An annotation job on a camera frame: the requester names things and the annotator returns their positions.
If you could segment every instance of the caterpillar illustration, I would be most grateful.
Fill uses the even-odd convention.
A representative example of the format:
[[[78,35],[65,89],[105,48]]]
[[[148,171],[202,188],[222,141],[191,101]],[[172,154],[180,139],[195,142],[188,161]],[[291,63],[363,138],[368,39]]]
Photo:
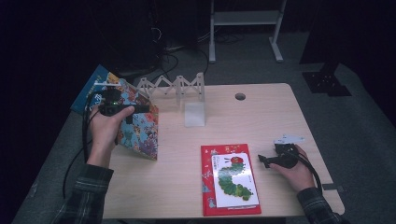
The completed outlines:
[[[253,193],[243,185],[235,185],[233,182],[233,175],[239,175],[245,170],[244,160],[240,157],[232,157],[228,160],[231,162],[231,166],[219,170],[219,185],[225,194],[242,197],[244,201],[248,201]]]

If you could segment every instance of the white stand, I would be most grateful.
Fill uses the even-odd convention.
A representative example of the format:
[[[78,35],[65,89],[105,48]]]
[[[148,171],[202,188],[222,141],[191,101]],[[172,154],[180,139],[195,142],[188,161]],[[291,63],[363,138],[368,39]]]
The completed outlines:
[[[283,62],[277,46],[277,37],[282,24],[287,0],[282,0],[280,10],[270,11],[234,11],[234,12],[215,12],[214,0],[211,2],[210,14],[210,42],[209,42],[209,62],[216,62],[215,52],[215,26],[217,25],[268,25],[276,26],[274,36],[270,37],[270,44],[278,63]]]
[[[168,86],[159,88],[162,83],[166,83]],[[160,76],[155,83],[151,83],[143,77],[136,88],[145,93],[149,99],[152,99],[155,91],[160,91],[166,95],[175,89],[178,105],[180,105],[180,101],[187,91],[196,91],[198,93],[198,102],[184,105],[184,125],[186,127],[205,126],[205,83],[203,73],[198,73],[192,82],[189,82],[183,76],[178,76],[174,82],[169,81],[164,76]]]

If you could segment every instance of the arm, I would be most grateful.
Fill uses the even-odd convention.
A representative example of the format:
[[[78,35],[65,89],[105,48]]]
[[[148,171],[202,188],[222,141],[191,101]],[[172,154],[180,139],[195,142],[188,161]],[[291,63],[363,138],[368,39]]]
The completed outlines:
[[[134,113],[129,106],[112,117],[103,116],[98,106],[92,110],[92,150],[73,187],[52,223],[100,223],[105,196],[113,171],[108,169],[120,123]]]
[[[295,146],[302,155],[308,158],[299,146]],[[315,187],[311,172],[300,161],[290,169],[274,163],[271,163],[270,167],[285,176],[293,189],[298,192],[297,199],[310,223],[348,223],[332,211],[329,204]]]

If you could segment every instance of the sleeve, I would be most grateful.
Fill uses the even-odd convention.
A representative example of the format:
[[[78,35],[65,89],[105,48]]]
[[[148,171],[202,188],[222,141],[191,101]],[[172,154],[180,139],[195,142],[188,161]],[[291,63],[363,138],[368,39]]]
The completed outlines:
[[[349,223],[340,215],[334,213],[327,201],[323,198],[317,188],[303,189],[297,194],[297,199],[304,209],[309,223],[333,224]]]
[[[52,223],[100,223],[113,170],[85,164]]]

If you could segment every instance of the book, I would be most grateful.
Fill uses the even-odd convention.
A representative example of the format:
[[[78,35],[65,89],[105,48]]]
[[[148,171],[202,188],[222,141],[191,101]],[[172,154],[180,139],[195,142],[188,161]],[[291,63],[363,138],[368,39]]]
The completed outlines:
[[[132,123],[126,122],[126,119],[122,121],[117,140],[120,145],[131,149],[145,158],[156,161],[158,155],[159,109],[151,103],[143,92],[138,91],[136,87],[129,84],[125,79],[116,77],[99,64],[70,108],[82,115],[87,104],[88,96],[108,88],[107,85],[95,85],[95,82],[117,84],[115,88],[121,91],[119,104],[149,105],[149,113],[133,114]],[[89,106],[92,107],[101,102],[102,96],[95,94]]]
[[[260,214],[248,144],[201,146],[204,216]]]

